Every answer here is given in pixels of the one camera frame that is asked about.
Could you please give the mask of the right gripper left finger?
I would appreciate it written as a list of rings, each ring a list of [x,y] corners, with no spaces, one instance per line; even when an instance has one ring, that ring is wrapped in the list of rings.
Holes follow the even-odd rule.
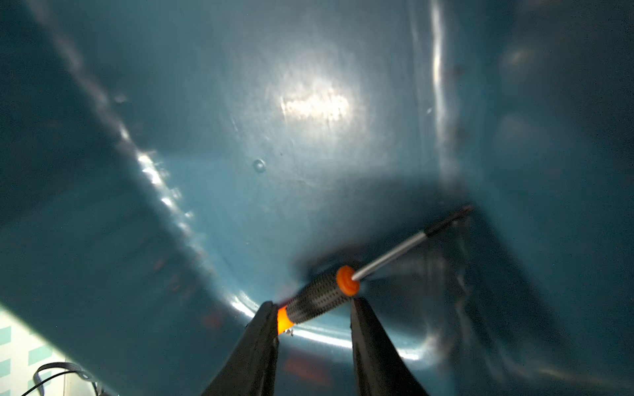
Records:
[[[204,395],[273,395],[277,373],[278,307],[261,305]]]

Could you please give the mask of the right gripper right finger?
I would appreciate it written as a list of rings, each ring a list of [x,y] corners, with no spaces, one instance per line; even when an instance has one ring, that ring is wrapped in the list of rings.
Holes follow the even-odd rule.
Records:
[[[426,395],[363,298],[351,309],[353,366],[358,395]]]

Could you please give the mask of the screwdriver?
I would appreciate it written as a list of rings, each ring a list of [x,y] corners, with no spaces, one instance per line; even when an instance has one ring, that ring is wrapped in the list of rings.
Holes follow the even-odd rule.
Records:
[[[460,210],[410,236],[358,269],[350,265],[342,265],[334,272],[319,275],[277,311],[277,333],[283,334],[296,325],[326,314],[351,300],[360,292],[362,280],[419,247],[454,222],[465,218],[473,210],[472,205],[463,206]]]

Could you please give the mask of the teal plastic storage box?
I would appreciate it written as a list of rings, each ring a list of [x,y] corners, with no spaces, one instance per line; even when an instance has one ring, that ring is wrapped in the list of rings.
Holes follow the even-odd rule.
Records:
[[[119,394],[466,205],[362,286],[424,389],[632,394],[632,2],[1,4],[1,303]]]

